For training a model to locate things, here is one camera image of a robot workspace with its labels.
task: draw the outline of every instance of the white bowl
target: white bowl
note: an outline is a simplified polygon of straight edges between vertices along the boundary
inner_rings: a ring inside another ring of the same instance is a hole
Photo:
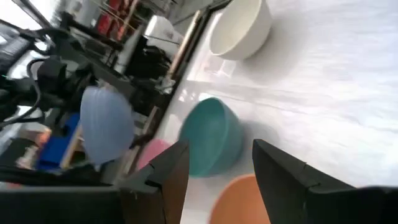
[[[210,37],[210,51],[227,60],[242,60],[266,41],[271,14],[264,0],[233,0]]]

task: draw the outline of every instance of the red object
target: red object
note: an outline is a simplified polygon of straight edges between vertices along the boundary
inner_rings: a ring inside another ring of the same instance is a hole
[[[109,0],[108,5],[111,8],[111,11],[115,13],[115,15],[119,16],[119,12],[123,11],[124,1],[123,0]],[[108,13],[104,13],[100,15],[97,22],[97,31],[105,36],[109,36],[110,31],[113,29],[117,20],[112,15]]]

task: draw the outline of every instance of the bowl rim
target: bowl rim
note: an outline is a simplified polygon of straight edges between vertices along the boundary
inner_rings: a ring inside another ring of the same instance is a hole
[[[229,114],[226,112],[226,108],[225,108],[226,105],[225,105],[220,99],[218,99],[218,98],[216,98],[216,97],[210,97],[210,98],[204,99],[204,100],[198,102],[198,103],[192,108],[192,110],[189,112],[189,115],[187,116],[187,118],[185,118],[185,120],[184,120],[184,122],[183,122],[183,124],[182,124],[182,127],[180,128],[180,133],[178,134],[178,139],[180,139],[181,133],[182,133],[182,129],[184,128],[184,126],[185,126],[185,124],[186,124],[186,120],[188,120],[188,118],[191,117],[192,111],[194,111],[197,107],[199,107],[199,105],[200,105],[201,103],[206,102],[206,101],[213,101],[213,100],[217,101],[217,102],[221,105],[221,107],[222,107],[222,109],[223,109],[224,121],[225,121],[224,123],[225,123],[225,130],[226,130],[226,131],[223,133],[223,136],[222,136],[221,139],[222,139],[222,142],[225,142],[225,141],[226,141],[226,136],[227,136],[227,134],[228,134],[228,132],[229,132],[229,124],[228,124],[228,122],[226,122],[226,121],[228,120],[228,119],[227,119],[227,116],[229,116]],[[203,177],[204,174],[207,174],[208,171],[211,170],[211,168],[214,166],[214,164],[216,164],[216,162],[217,162],[218,158],[220,157],[220,155],[223,153],[224,150],[222,150],[222,149],[219,150],[219,151],[217,152],[216,156],[213,156],[213,157],[211,158],[211,162],[209,162],[209,164],[211,164],[210,166],[206,167],[206,169],[203,169],[201,172],[198,172],[198,173],[196,173],[196,174],[191,174],[191,173],[189,173],[189,175],[192,176],[192,177]]]
[[[231,3],[225,8],[224,12],[227,11],[228,9],[230,9],[230,8],[233,6],[234,3],[237,4],[238,1],[242,1],[242,0],[232,0]],[[253,22],[252,22],[252,23],[250,24],[250,26],[249,26],[248,31],[247,31],[247,32],[246,32],[234,45],[232,45],[231,47],[229,47],[227,50],[224,50],[222,53],[214,53],[213,48],[211,47],[211,46],[212,46],[211,43],[213,42],[213,37],[214,37],[213,34],[214,34],[214,31],[218,28],[218,26],[220,26],[219,24],[220,24],[220,21],[221,21],[221,20],[223,19],[223,17],[224,17],[224,13],[221,15],[221,17],[219,18],[217,24],[215,25],[215,27],[214,27],[214,29],[213,29],[213,32],[211,33],[211,37],[210,37],[210,44],[209,44],[209,46],[210,46],[210,52],[211,52],[214,56],[222,56],[222,55],[225,55],[225,54],[231,52],[232,50],[234,50],[234,49],[236,48],[236,46],[238,46],[238,45],[241,43],[241,41],[242,41],[245,37],[248,36],[248,34],[250,33],[250,31],[253,29],[253,26],[254,26],[254,23],[255,23],[256,19],[259,17],[259,14],[260,14],[260,11],[261,11],[261,7],[262,7],[262,5],[264,4],[264,1],[265,1],[265,0],[257,0],[257,2],[258,2],[257,12],[256,12],[256,15],[254,16]]]

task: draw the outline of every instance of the teal bowl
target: teal bowl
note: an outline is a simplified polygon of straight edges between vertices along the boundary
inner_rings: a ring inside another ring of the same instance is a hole
[[[209,177],[228,170],[242,151],[239,119],[223,102],[209,98],[190,112],[180,131],[189,141],[189,174]]]

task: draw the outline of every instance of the black machine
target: black machine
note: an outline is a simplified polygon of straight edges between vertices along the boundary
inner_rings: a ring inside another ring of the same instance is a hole
[[[180,223],[188,184],[189,150],[177,142],[118,185],[11,167],[0,181],[2,223]]]
[[[0,70],[3,74],[0,77],[0,130],[12,123],[39,122],[51,128],[54,134],[64,133],[62,122],[65,121],[65,117],[68,116],[68,113],[80,109],[80,101],[84,89],[89,85],[97,85],[97,80],[104,80],[109,83],[118,92],[122,93],[133,107],[149,114],[147,109],[148,98],[156,97],[159,94],[159,91],[155,89],[159,84],[158,80],[156,80],[159,75],[132,77],[131,75],[120,74],[100,59],[86,52],[85,48],[79,41],[70,36],[68,31],[71,27],[79,29],[103,44],[111,46],[115,51],[121,50],[123,48],[122,44],[75,22],[72,16],[66,12],[61,13],[60,27],[51,27],[49,22],[29,1],[14,0],[14,2],[25,12],[28,12],[44,28],[40,30],[22,30],[6,21],[0,20],[0,24],[3,27],[16,31],[12,39],[0,45]],[[46,51],[39,50],[35,47],[35,42],[38,40],[50,42],[52,46]],[[42,55],[49,55],[50,57],[31,61],[27,66],[28,78],[20,80],[7,79],[5,75],[9,69],[28,50],[35,50]],[[147,49],[140,47],[137,52],[142,54],[141,52],[147,52]],[[136,57],[136,63],[141,64],[142,61],[139,59],[142,57],[151,60],[153,58],[152,55],[162,54],[151,52],[150,57],[147,55],[142,54]],[[60,59],[74,60],[79,63],[79,67],[72,75],[66,76],[67,65],[62,63]],[[35,63],[39,62],[42,65],[37,71],[37,79],[34,80],[31,68]],[[148,71],[150,70],[144,69],[133,70],[132,72],[142,74],[148,73]],[[167,69],[162,67],[160,70],[154,70],[155,73],[159,71],[165,74]],[[17,118],[4,121],[17,111],[18,105],[31,106],[31,109]],[[39,118],[27,118],[37,108],[42,111],[42,115]],[[53,108],[51,114],[45,117],[43,112],[48,111],[50,108]]]

